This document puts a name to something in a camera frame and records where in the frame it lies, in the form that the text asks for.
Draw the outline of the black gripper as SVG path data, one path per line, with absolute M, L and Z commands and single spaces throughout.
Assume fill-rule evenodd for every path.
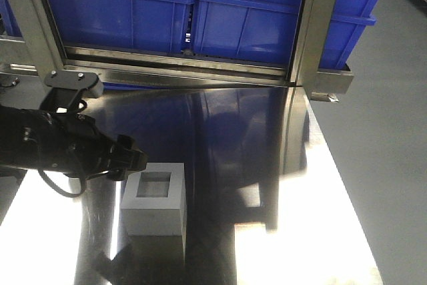
M 78 113 L 50 113 L 55 128 L 55 151 L 49 169 L 72 178 L 107 176 L 124 180 L 132 172 L 146 169 L 148 155 L 128 135 L 115 139 L 101 132 L 95 119 Z

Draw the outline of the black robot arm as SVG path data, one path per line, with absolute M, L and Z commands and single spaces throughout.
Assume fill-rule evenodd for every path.
M 144 170 L 147 161 L 134 139 L 110 138 L 90 116 L 1 106 L 3 167 L 124 180 L 126 173 Z

